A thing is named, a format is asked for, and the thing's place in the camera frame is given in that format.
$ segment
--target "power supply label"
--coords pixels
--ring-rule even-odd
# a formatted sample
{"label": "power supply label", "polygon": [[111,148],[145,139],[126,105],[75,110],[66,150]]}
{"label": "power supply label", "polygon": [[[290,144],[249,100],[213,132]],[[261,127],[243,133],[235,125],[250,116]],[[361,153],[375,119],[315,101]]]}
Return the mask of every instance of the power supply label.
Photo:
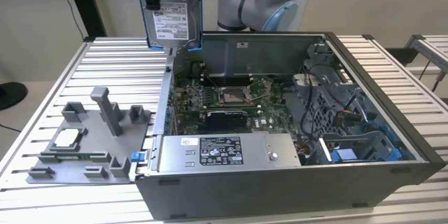
{"label": "power supply label", "polygon": [[243,165],[241,137],[202,137],[202,165]]}

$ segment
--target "blue plastic clip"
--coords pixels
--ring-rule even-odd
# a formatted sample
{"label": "blue plastic clip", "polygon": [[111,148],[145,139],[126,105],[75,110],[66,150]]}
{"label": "blue plastic clip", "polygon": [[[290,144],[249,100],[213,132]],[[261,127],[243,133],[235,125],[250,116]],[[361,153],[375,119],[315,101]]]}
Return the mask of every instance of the blue plastic clip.
{"label": "blue plastic clip", "polygon": [[131,162],[143,162],[146,160],[146,154],[135,152],[131,154]]}

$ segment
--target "green circuit board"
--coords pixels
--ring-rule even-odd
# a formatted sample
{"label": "green circuit board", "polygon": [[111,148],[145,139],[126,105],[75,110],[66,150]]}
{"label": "green circuit board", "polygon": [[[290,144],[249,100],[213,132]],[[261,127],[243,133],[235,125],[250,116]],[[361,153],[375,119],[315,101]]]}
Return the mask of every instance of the green circuit board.
{"label": "green circuit board", "polygon": [[[269,77],[254,78],[247,86],[231,87],[206,87],[198,81],[181,79],[177,88],[179,133],[297,132],[281,85]],[[246,112],[246,126],[231,130],[209,129],[206,117],[217,111]]]}

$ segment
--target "aluminum extrusion table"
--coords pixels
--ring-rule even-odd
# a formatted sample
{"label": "aluminum extrusion table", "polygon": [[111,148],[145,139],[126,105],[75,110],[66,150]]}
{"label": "aluminum extrusion table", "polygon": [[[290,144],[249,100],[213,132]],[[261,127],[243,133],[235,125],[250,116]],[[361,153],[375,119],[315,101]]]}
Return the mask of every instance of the aluminum extrusion table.
{"label": "aluminum extrusion table", "polygon": [[406,47],[415,48],[448,73],[448,35],[414,35]]}
{"label": "aluminum extrusion table", "polygon": [[[448,107],[374,39],[341,36],[374,80],[448,162]],[[0,221],[11,223],[154,223],[138,188],[131,185],[29,184],[27,170],[63,121],[67,101],[97,109],[95,86],[109,86],[110,100],[127,109],[157,111],[167,51],[147,48],[145,38],[98,38],[85,42],[0,162]],[[151,145],[150,124],[145,146]],[[402,187],[375,208],[205,220],[195,223],[447,223],[448,168],[423,184]]]}

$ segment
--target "motherboard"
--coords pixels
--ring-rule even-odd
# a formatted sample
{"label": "motherboard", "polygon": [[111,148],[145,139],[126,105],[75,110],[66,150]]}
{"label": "motherboard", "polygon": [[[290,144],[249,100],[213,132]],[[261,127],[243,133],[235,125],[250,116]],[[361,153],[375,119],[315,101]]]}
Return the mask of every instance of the motherboard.
{"label": "motherboard", "polygon": [[178,79],[179,133],[297,132],[282,85],[270,76]]}

